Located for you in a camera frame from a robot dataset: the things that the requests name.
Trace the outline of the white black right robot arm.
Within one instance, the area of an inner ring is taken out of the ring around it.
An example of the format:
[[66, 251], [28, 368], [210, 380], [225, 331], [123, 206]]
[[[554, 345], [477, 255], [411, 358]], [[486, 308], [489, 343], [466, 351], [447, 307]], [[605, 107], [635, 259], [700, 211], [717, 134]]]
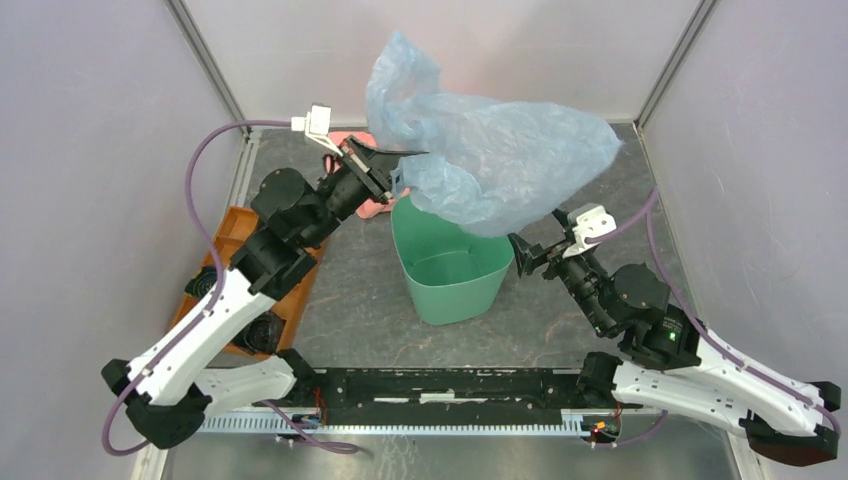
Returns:
[[556, 211], [563, 239], [551, 246], [509, 235], [518, 271], [560, 280], [594, 333], [618, 353], [589, 353], [577, 377], [580, 400], [640, 404], [698, 420], [744, 438], [772, 461], [806, 467], [832, 461], [840, 434], [832, 414], [841, 390], [802, 382], [731, 347], [671, 301], [671, 287], [645, 264], [608, 272], [590, 238], [610, 233], [614, 219], [599, 205]]

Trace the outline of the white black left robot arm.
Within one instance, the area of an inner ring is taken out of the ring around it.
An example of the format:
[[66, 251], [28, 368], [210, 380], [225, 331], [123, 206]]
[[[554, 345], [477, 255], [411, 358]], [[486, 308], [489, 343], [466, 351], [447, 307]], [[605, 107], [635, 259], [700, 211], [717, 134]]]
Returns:
[[146, 444], [170, 449], [203, 422], [235, 407], [283, 400], [306, 405], [313, 379], [273, 355], [220, 371], [209, 362], [246, 325], [268, 312], [317, 266], [315, 250], [367, 200], [401, 193], [404, 151], [372, 148], [349, 136], [332, 154], [337, 170], [311, 185], [296, 169], [268, 174], [251, 202], [258, 223], [223, 265], [212, 249], [216, 283], [161, 340], [131, 361], [113, 359], [101, 375]]

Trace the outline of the translucent blue trash bag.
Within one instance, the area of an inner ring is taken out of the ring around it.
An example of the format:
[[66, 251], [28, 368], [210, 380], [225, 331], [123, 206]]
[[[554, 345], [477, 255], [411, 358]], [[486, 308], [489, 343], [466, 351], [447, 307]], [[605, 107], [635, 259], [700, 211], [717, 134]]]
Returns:
[[419, 210], [497, 237], [532, 224], [608, 170], [622, 142], [592, 114], [551, 102], [451, 93], [439, 65], [399, 32], [365, 90], [378, 147], [404, 151], [393, 174]]

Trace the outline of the green trash bin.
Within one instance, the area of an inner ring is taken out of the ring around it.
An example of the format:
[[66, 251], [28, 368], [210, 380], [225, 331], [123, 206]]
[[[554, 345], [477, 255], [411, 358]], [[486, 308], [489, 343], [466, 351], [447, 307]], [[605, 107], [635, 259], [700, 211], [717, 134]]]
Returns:
[[418, 317], [442, 326], [477, 317], [493, 305], [514, 256], [504, 237], [478, 237], [400, 199], [391, 231]]

